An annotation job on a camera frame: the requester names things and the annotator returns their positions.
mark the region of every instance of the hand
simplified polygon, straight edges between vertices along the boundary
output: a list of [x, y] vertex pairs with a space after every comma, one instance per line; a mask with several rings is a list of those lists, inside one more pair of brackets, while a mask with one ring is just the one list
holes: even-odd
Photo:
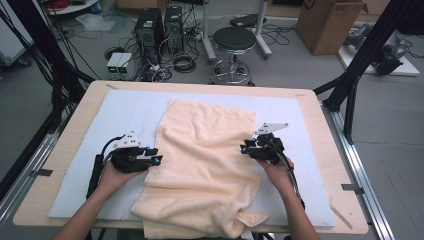
[[[294, 163], [290, 158], [287, 158], [290, 166], [293, 168]], [[289, 171], [285, 166], [285, 163], [273, 165], [263, 160], [256, 160], [259, 165], [263, 167], [266, 174], [268, 175], [269, 181], [277, 188], [277, 190], [281, 193], [281, 191], [293, 191], [293, 183], [291, 181]]]
[[100, 182], [96, 192], [109, 198], [112, 194], [122, 188], [131, 178], [140, 175], [143, 172], [122, 173], [115, 169], [112, 162], [108, 161], [103, 168]]

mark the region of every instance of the floor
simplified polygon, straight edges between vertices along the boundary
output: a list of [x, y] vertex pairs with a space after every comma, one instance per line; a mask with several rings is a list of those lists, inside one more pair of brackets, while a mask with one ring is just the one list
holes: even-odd
[[[77, 15], [61, 19], [70, 32], [69, 38], [90, 67], [101, 79], [110, 79], [106, 69], [105, 50], [123, 44], [131, 37], [134, 23], [117, 14], [113, 4], [103, 9], [102, 15], [116, 21], [108, 32], [84, 32], [74, 19]], [[232, 16], [210, 20], [209, 32], [229, 26]], [[267, 24], [291, 27], [295, 19], [269, 18]], [[281, 45], [270, 44], [272, 56], [264, 60], [259, 49], [240, 56], [251, 69], [257, 87], [314, 89], [338, 77], [344, 68], [335, 55], [312, 56], [294, 31], [278, 37]], [[424, 55], [424, 39], [417, 36], [402, 36], [413, 46], [410, 50]], [[264, 36], [267, 43], [273, 39]], [[174, 73], [170, 83], [207, 84], [212, 74], [207, 56], [201, 43], [192, 73]], [[216, 51], [217, 58], [226, 58]], [[406, 58], [421, 72], [424, 59]], [[77, 57], [80, 69], [92, 76], [93, 73]], [[26, 144], [38, 130], [51, 111], [51, 87], [45, 82], [33, 64], [30, 67], [14, 66], [0, 73], [0, 177], [3, 178]], [[329, 93], [318, 96], [324, 100]], [[373, 189], [386, 215], [395, 238], [424, 239], [424, 77], [377, 76], [365, 74], [358, 86], [353, 140]], [[57, 228], [28, 228], [15, 226], [10, 218], [0, 225], [0, 238], [46, 239]], [[105, 239], [116, 239], [116, 231], [108, 231]], [[378, 239], [370, 226], [365, 235], [322, 234], [322, 239]]]

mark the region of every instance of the white device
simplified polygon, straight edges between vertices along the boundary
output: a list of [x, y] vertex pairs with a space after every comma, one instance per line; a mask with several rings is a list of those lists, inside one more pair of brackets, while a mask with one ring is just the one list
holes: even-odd
[[122, 139], [120, 139], [113, 146], [115, 148], [131, 148], [131, 147], [140, 147], [140, 141], [135, 135], [134, 131], [131, 131], [129, 134], [125, 135]]
[[277, 130], [288, 127], [288, 123], [264, 123], [262, 127], [260, 127], [257, 131], [255, 131], [256, 135], [264, 135], [268, 133], [275, 132]]
[[122, 57], [122, 53], [113, 53], [112, 56], [110, 57], [109, 62], [107, 63], [107, 69], [109, 71], [111, 80], [120, 79], [119, 72], [118, 72], [118, 64], [119, 64], [119, 60], [121, 60], [121, 57]]
[[128, 81], [134, 75], [135, 62], [132, 58], [132, 53], [122, 53], [121, 59], [118, 62], [119, 78]]

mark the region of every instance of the round stool seat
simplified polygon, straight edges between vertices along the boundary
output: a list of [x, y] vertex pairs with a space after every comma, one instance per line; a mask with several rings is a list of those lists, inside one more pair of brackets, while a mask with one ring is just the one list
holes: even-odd
[[213, 40], [219, 50], [229, 53], [244, 53], [255, 46], [256, 37], [247, 29], [226, 27], [216, 31]]

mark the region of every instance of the towel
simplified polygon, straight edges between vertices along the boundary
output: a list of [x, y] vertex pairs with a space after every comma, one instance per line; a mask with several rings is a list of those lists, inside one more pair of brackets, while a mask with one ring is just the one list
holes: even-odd
[[171, 100], [156, 133], [163, 155], [132, 208], [150, 239], [236, 238], [264, 220], [244, 210], [259, 190], [257, 163], [240, 153], [256, 114]]

